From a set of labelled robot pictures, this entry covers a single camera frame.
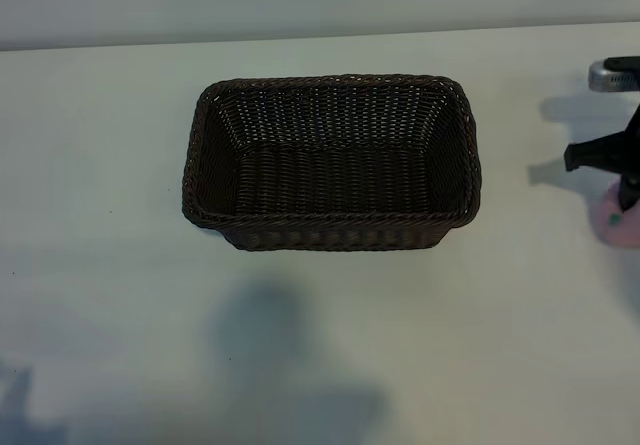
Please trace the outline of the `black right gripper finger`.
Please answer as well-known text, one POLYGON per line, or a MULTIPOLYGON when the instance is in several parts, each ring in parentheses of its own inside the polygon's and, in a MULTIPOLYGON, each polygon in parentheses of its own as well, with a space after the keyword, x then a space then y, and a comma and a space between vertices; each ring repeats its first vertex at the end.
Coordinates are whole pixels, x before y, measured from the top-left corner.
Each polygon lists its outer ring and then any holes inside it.
POLYGON ((565 169, 591 167, 606 172, 638 172, 639 140, 617 132, 582 143, 569 144, 564 152, 565 169))
POLYGON ((618 202, 622 211, 628 211, 639 202, 639 167, 621 174, 618 188, 618 202))

